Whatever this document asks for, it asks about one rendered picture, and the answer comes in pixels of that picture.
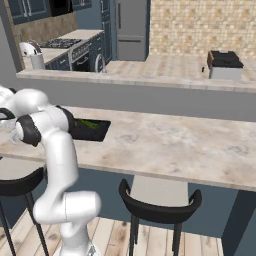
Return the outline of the white curved tap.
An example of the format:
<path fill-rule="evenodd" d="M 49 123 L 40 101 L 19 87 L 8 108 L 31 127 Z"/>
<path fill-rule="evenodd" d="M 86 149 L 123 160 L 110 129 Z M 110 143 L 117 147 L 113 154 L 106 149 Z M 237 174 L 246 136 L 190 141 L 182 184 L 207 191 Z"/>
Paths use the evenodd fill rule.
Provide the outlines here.
<path fill-rule="evenodd" d="M 106 64 L 105 64 L 105 58 L 102 54 L 98 54 L 95 59 L 95 72 L 96 73 L 106 73 Z"/>

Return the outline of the blue cupboards run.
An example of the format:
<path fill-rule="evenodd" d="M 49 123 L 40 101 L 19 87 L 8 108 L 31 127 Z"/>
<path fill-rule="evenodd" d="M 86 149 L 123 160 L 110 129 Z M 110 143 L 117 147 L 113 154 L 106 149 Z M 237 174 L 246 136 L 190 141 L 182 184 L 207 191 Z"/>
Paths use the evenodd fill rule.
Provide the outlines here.
<path fill-rule="evenodd" d="M 71 0 L 73 12 L 90 8 L 92 0 Z M 8 0 L 14 24 L 27 23 L 51 15 L 49 0 Z"/>
<path fill-rule="evenodd" d="M 81 41 L 88 43 L 90 46 L 90 71 L 89 72 L 95 72 L 95 59 L 96 59 L 97 55 L 102 54 L 105 58 L 104 33 L 103 32 L 97 33 L 96 35 L 92 36 L 91 38 L 81 39 Z M 72 71 L 70 69 L 68 53 L 73 46 L 71 46 L 68 49 L 63 49 L 63 50 L 66 50 L 66 53 L 49 61 L 45 65 L 45 68 L 47 70 Z"/>

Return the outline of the black microwave oven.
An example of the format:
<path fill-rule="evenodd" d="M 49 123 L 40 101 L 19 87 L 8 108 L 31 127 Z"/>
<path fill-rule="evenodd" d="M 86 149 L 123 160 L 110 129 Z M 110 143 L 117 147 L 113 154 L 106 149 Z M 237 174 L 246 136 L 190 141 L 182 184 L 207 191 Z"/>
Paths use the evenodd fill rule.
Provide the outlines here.
<path fill-rule="evenodd" d="M 51 15 L 53 17 L 73 12 L 71 0 L 49 0 Z"/>

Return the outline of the green asparagus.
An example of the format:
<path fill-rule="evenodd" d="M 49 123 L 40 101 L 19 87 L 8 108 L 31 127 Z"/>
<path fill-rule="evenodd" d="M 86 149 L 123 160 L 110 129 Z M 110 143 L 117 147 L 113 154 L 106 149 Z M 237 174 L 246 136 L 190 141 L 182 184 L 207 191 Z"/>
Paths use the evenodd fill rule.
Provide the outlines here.
<path fill-rule="evenodd" d="M 84 119 L 76 119 L 76 125 L 78 126 L 84 126 L 84 127 L 88 127 L 89 129 L 98 129 L 99 128 L 99 125 L 96 124 L 96 123 L 92 123 L 90 121 L 86 121 Z"/>

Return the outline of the black and white toaster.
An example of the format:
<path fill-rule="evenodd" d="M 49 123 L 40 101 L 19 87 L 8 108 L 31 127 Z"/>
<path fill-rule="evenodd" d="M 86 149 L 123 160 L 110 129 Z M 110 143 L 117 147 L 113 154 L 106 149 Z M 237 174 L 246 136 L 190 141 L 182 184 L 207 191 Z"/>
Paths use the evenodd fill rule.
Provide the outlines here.
<path fill-rule="evenodd" d="M 234 51 L 210 50 L 207 56 L 210 79 L 240 80 L 244 64 Z"/>

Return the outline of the white round kettle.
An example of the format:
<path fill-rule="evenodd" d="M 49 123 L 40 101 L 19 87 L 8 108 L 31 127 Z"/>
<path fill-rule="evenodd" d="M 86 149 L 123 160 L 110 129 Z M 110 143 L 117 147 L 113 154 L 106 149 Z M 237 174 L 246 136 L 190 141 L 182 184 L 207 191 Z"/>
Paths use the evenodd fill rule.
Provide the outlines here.
<path fill-rule="evenodd" d="M 41 53 L 41 48 L 35 40 L 20 42 L 19 46 L 23 57 L 30 57 Z"/>

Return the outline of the black hob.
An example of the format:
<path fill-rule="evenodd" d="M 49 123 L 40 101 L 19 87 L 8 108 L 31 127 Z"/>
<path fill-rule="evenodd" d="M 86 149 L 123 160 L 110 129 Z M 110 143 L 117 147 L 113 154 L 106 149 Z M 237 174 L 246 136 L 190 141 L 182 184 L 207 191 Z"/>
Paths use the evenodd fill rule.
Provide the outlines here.
<path fill-rule="evenodd" d="M 56 38 L 51 39 L 47 42 L 42 42 L 39 44 L 41 48 L 59 48 L 59 49 L 68 49 L 71 46 L 81 42 L 81 39 L 62 39 Z"/>

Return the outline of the grey fridge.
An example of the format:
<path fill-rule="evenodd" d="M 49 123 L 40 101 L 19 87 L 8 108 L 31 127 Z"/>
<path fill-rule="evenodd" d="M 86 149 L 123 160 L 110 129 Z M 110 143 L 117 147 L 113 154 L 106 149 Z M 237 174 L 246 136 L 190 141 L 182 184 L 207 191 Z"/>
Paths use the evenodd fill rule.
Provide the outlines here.
<path fill-rule="evenodd" d="M 149 53 L 150 0 L 116 0 L 117 59 L 145 61 Z"/>

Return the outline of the black bar stool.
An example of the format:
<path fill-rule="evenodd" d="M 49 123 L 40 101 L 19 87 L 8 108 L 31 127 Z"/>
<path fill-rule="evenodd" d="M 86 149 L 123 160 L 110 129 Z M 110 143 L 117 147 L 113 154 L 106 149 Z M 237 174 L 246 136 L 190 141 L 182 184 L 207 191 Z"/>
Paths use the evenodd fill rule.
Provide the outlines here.
<path fill-rule="evenodd" d="M 40 184 L 43 178 L 44 178 L 44 169 L 40 167 L 34 170 L 31 174 L 25 177 L 22 177 L 20 179 L 0 180 L 0 196 L 6 196 L 6 197 L 24 196 L 25 197 L 26 207 L 28 209 L 28 212 L 32 219 L 33 224 L 37 228 L 38 235 L 39 235 L 45 256 L 49 256 L 49 252 L 47 249 L 47 245 L 45 242 L 41 225 L 34 219 L 34 216 L 33 216 L 34 199 L 32 196 L 32 191 Z M 6 235 L 12 255 L 16 256 L 16 252 L 15 252 L 12 238 L 8 229 L 8 225 L 6 222 L 6 217 L 4 214 L 1 201 L 0 201 L 0 221 L 3 225 L 4 233 Z"/>
<path fill-rule="evenodd" d="M 201 206 L 202 194 L 197 189 L 188 196 L 188 183 L 135 176 L 132 186 L 123 179 L 119 194 L 131 214 L 129 256 L 138 242 L 139 221 L 173 224 L 173 256 L 178 256 L 182 224 Z"/>

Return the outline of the white pot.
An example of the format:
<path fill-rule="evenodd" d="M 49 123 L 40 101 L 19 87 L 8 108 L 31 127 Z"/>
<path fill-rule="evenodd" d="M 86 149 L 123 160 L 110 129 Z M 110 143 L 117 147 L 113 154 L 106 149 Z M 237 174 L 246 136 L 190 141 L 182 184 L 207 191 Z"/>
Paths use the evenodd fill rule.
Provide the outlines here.
<path fill-rule="evenodd" d="M 44 58 L 42 53 L 37 53 L 30 56 L 31 64 L 34 69 L 44 69 Z"/>

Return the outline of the blue lower cupboards run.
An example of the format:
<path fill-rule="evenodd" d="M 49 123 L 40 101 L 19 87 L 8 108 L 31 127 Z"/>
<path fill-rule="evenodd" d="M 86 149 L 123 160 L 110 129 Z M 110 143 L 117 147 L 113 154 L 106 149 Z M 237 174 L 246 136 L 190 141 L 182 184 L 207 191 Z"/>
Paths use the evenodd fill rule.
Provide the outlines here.
<path fill-rule="evenodd" d="M 92 36 L 91 38 L 81 39 L 81 41 L 88 43 L 90 46 L 90 71 L 89 72 L 95 72 L 95 59 L 96 59 L 97 55 L 102 54 L 105 58 L 104 33 L 103 32 L 97 33 L 96 35 Z M 45 65 L 45 68 L 47 70 L 72 71 L 70 69 L 68 53 L 73 46 L 71 46 L 68 49 L 63 49 L 63 50 L 66 50 L 66 53 L 49 61 Z"/>

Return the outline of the dark oven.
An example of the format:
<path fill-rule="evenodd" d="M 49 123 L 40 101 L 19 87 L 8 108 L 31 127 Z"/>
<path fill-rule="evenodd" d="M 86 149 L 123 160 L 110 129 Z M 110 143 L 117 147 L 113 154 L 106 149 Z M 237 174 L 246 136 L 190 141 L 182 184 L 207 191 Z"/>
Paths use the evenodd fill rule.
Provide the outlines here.
<path fill-rule="evenodd" d="M 69 53 L 70 69 L 76 72 L 90 71 L 90 46 L 88 43 L 81 41 L 74 45 Z"/>

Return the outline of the blue tall cupboard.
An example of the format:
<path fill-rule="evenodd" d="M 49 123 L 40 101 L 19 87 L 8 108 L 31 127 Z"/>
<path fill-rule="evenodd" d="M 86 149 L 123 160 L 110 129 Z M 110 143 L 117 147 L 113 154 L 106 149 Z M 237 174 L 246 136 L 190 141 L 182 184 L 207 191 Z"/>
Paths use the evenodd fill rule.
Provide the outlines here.
<path fill-rule="evenodd" d="M 116 59 L 115 0 L 100 0 L 100 10 L 105 61 L 109 63 Z"/>

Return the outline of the blue upper cupboards run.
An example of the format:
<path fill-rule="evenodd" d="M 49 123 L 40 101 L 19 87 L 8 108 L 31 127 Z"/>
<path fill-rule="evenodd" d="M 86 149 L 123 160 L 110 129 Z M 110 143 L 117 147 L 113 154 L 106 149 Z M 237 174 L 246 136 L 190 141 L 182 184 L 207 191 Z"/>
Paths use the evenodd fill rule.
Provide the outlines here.
<path fill-rule="evenodd" d="M 73 12 L 90 8 L 92 0 L 71 0 Z M 51 15 L 49 0 L 8 0 L 14 24 L 27 23 Z"/>

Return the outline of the black tray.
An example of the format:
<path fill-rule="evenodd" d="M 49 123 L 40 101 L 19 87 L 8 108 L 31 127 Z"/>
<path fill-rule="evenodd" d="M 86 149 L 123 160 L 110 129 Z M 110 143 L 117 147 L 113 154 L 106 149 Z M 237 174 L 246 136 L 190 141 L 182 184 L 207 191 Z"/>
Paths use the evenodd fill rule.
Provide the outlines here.
<path fill-rule="evenodd" d="M 96 141 L 102 142 L 105 139 L 105 136 L 108 132 L 108 129 L 111 125 L 111 122 L 108 120 L 93 120 L 93 119 L 84 119 L 86 121 L 90 121 L 92 123 L 96 123 L 99 125 L 98 129 L 89 129 L 84 126 L 77 126 L 75 119 L 75 128 L 71 132 L 71 136 L 74 140 L 82 140 L 82 141 Z"/>

